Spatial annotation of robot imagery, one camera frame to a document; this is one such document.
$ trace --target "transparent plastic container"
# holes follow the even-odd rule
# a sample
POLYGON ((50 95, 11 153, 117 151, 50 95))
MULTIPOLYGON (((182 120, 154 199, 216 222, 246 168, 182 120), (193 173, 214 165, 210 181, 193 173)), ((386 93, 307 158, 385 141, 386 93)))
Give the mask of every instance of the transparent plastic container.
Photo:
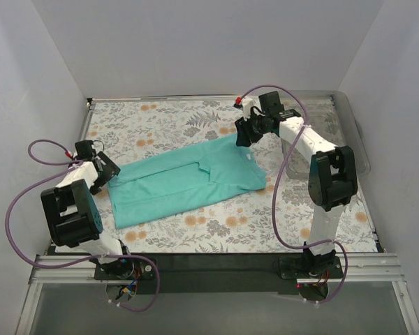
MULTIPOLYGON (((312 128, 331 143, 350 146, 355 155, 357 175, 369 173, 368 157, 346 95, 338 91, 300 91, 298 96, 311 117, 312 128)), ((286 109, 295 108, 302 113, 295 101, 285 94, 281 94, 281 101, 286 109)), ((283 155, 286 155, 290 146, 291 143, 282 140, 283 155)), ((296 150, 291 154, 286 174, 291 179, 309 178, 309 163, 296 150)))

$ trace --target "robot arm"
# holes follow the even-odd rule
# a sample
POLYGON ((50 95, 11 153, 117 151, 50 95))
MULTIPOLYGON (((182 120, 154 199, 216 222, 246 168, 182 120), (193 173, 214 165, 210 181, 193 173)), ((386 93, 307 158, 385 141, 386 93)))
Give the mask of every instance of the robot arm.
MULTIPOLYGON (((75 143, 75 169, 54 188, 41 193, 43 211, 57 246, 80 247, 91 255, 127 255, 127 247, 103 231, 101 216, 92 194, 119 174, 120 169, 92 141, 75 143)), ((92 260, 107 274, 126 278, 133 272, 131 260, 92 260)))
MULTIPOLYGON (((248 97, 242 100, 241 105, 235 105, 243 110, 243 117, 235 122, 236 145, 249 147, 266 133, 275 133, 282 140, 292 143, 301 128, 305 127, 295 148, 310 163, 308 189, 315 207, 307 244, 335 239, 344 206, 358 189, 352 149, 348 146, 338 147, 306 127, 299 113, 284 109, 278 92, 263 94, 259 96, 259 101, 260 110, 254 106, 254 100, 248 97)), ((321 244, 309 249, 314 257, 320 259, 335 255, 333 244, 321 244)))

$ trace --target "white wall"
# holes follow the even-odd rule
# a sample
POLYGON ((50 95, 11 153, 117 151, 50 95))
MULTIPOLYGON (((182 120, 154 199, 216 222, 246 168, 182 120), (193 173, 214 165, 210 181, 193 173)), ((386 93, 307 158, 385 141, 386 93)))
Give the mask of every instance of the white wall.
MULTIPOLYGON (((84 97, 31 1, 0 0, 0 334, 14 334, 31 271, 8 245, 6 208, 24 187, 57 171, 33 163, 27 145, 40 137, 72 145, 85 112, 84 97)), ((17 243, 31 257, 50 238, 40 191, 23 198, 12 215, 17 243)))
POLYGON ((419 317, 419 1, 387 0, 340 90, 360 123, 376 229, 397 252, 419 317))
POLYGON ((86 97, 337 89, 383 0, 33 0, 86 97))

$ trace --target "teal shirt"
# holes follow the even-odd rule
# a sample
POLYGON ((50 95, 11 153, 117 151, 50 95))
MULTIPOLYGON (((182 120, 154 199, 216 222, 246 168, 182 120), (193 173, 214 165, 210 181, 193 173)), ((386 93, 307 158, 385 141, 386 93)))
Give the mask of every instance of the teal shirt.
POLYGON ((214 204, 265 188, 253 153, 236 134, 165 152, 121 167, 109 182, 117 228, 214 204))

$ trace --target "floral tablecloth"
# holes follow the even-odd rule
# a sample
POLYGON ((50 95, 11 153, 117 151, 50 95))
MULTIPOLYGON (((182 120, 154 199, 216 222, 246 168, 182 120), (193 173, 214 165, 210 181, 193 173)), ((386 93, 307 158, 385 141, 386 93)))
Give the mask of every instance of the floral tablecloth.
MULTIPOLYGON (((320 108, 333 111, 329 99, 304 103, 309 112, 320 108)), ((232 104, 231 99, 223 98, 97 103, 87 139, 103 141, 106 154, 124 165, 235 133, 234 121, 240 111, 232 104)), ((290 102, 284 104, 297 109, 290 102)), ((271 223, 272 191, 283 159, 281 140, 269 134, 251 150, 268 175, 264 190, 121 230, 115 228, 110 198, 104 190, 95 196, 104 229, 131 252, 288 252, 275 238, 271 223)), ((277 218, 281 236, 288 243, 300 245, 309 236, 312 206, 307 182, 285 176, 278 193, 277 218)), ((358 193, 341 216, 337 232, 347 251, 376 251, 368 220, 358 193)))

